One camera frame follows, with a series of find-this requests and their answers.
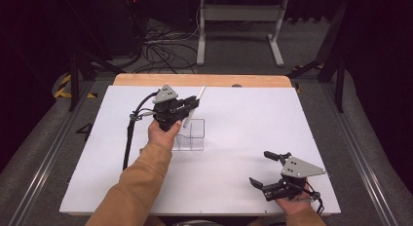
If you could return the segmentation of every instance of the white metal stand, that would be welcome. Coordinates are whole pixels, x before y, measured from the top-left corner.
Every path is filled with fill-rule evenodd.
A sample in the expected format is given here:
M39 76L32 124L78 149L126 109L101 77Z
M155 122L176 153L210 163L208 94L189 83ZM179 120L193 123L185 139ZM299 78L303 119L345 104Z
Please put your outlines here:
M282 19L285 14L287 0L283 0L280 5L272 6L245 6L245 5L209 5L205 0L200 4L200 40L198 44L197 64L203 65L206 52L206 20L251 20L251 21L276 21L276 26L272 34L268 35L271 49L277 66L282 67L282 55L277 38L282 27Z

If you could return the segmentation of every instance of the triangular metal plate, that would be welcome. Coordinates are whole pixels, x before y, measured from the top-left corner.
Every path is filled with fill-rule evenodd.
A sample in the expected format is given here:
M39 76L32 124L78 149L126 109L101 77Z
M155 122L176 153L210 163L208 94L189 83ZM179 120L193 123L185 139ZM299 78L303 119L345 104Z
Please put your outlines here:
M309 164L295 157L289 157L285 160L282 168L282 174L295 178L304 178L312 175L325 174L325 169Z
M152 102L160 103L176 97L178 97L178 94L169 85L164 85Z

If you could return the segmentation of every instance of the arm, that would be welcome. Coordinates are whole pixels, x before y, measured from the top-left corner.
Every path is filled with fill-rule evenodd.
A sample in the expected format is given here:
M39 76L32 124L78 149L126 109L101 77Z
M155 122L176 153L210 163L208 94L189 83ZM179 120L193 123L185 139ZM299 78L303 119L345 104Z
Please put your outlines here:
M182 123L168 132L153 121L148 129L148 144L140 156L125 169L119 183L109 189L87 225L143 225L167 174L173 140Z
M307 193L288 201L286 199L277 199L276 203L282 208L285 214L286 226L325 226L319 215L313 210L310 202L299 202L298 199L309 199Z

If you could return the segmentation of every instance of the forearm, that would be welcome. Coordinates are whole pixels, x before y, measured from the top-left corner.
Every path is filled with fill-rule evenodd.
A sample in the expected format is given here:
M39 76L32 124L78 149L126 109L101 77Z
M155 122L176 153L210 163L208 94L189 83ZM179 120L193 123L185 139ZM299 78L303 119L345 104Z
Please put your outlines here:
M171 158L171 152L148 143L139 158L121 174L87 225L143 225L155 202Z
M318 214L308 207L285 217L286 226L325 226Z

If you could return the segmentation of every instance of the person's left hand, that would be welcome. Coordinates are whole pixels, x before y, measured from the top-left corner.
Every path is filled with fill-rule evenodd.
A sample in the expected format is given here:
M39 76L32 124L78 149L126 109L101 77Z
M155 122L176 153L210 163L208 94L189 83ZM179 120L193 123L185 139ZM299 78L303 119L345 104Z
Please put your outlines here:
M153 120L148 128L149 142L153 142L166 149L172 150L173 141L175 140L176 135L179 133L181 126L182 122L177 121L170 127L169 131L164 132L163 130L161 130L161 128L159 128L159 123L156 120Z

